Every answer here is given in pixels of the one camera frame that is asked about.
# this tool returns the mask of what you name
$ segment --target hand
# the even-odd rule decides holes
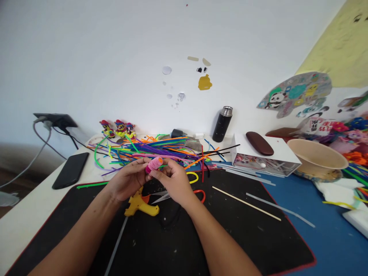
[[[184,168],[172,159],[164,159],[163,164],[167,165],[164,167],[163,172],[151,171],[148,179],[151,179],[151,176],[153,176],[160,181],[169,192],[171,198],[184,208],[188,206],[193,199],[198,200],[193,193]]]
[[[124,201],[133,196],[149,180],[145,169],[151,159],[144,157],[124,166],[106,185],[114,199]]]

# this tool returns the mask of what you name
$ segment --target panda drawing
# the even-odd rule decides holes
[[[269,109],[270,107],[278,108],[285,98],[286,93],[277,92],[271,94],[269,97],[269,102],[267,103],[265,109]]]

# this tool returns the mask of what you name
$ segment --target white desk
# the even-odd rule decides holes
[[[206,139],[215,148],[220,147],[220,149],[229,147],[231,144],[231,138],[232,136],[228,136],[223,142],[216,143],[210,137],[206,136]],[[207,151],[207,142],[201,140],[201,143],[203,144],[204,151]],[[85,152],[89,152],[90,155],[87,159],[80,180],[75,185],[99,182],[103,180],[108,181],[115,175],[115,173],[111,173],[104,177],[101,176],[104,171],[96,166],[92,151],[81,146],[74,154]],[[105,168],[111,168],[113,166],[109,165],[111,159],[109,157],[103,158],[103,156],[104,155],[102,154],[98,154],[100,163]],[[211,158],[214,161],[221,160],[218,156],[211,156]],[[224,158],[227,161],[230,161],[230,153],[225,154]],[[53,190],[51,188],[64,164],[65,162],[0,219],[0,275],[5,275],[18,256],[30,243],[32,238],[37,234],[38,230],[42,227],[53,210],[57,207],[59,202],[63,199],[65,194],[74,186],[72,185],[60,190]]]

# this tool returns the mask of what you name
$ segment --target silver bottle cap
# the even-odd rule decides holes
[[[225,117],[231,117],[233,115],[233,108],[232,107],[228,107],[228,106],[224,106],[222,108],[220,114],[222,116],[225,116]]]

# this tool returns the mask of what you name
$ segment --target smartphone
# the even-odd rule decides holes
[[[77,183],[82,174],[89,153],[72,155],[66,161],[60,174],[53,184],[53,189],[58,190]]]

